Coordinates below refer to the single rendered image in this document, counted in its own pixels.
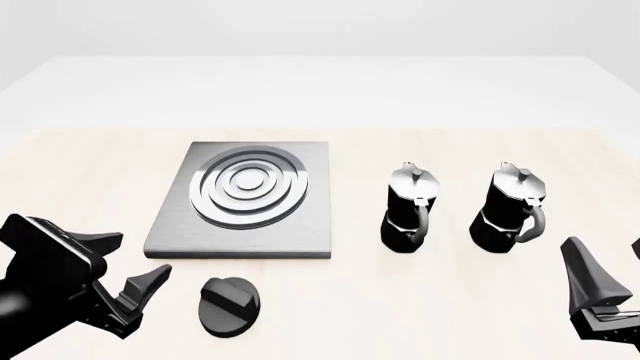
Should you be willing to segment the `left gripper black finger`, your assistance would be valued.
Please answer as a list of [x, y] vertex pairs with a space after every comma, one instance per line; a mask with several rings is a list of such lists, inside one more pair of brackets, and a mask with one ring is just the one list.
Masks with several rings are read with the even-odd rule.
[[105, 257], [120, 248], [123, 233], [66, 233], [64, 257], [94, 260]]
[[168, 280], [172, 266], [165, 264], [151, 272], [127, 278], [115, 301], [126, 314], [141, 312], [152, 296]]

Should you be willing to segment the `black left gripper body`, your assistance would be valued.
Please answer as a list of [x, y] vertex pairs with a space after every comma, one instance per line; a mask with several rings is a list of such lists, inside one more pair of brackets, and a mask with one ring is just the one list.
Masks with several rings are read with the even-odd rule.
[[[63, 248], [66, 233], [62, 235]], [[111, 332], [119, 338], [127, 338], [139, 329], [143, 311], [126, 314], [115, 299], [100, 283], [106, 274], [105, 257], [94, 260], [77, 258], [62, 260], [62, 293], [73, 304], [76, 320], [98, 329]]]

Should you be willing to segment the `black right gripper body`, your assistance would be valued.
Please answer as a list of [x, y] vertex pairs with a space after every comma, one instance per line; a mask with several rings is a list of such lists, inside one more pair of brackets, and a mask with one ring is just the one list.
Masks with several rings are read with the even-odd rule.
[[640, 344], [640, 311], [582, 308], [570, 317], [581, 340]]

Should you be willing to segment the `flat grey stove plate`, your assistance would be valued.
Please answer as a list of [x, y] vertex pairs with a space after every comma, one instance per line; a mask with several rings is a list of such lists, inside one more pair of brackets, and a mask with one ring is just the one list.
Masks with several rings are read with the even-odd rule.
[[155, 259], [330, 258], [328, 143], [191, 143], [143, 251]]

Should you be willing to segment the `round black stove knob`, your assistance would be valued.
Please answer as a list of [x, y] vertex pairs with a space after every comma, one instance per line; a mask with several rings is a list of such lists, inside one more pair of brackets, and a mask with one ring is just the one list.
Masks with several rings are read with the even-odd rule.
[[261, 311], [257, 288], [245, 278], [210, 278], [200, 290], [198, 318], [216, 338], [233, 338], [254, 325]]

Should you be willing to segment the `black moka pot, silver lid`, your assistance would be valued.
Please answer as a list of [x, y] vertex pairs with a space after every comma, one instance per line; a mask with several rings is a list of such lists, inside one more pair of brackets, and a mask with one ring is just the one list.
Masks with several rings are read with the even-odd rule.
[[514, 245], [538, 238], [546, 228], [545, 197], [545, 182], [526, 168], [502, 162], [469, 227], [471, 239], [485, 251], [506, 254]]
[[412, 162], [404, 162], [392, 173], [380, 228], [381, 241], [387, 248], [411, 254], [424, 244], [439, 190], [440, 182]]

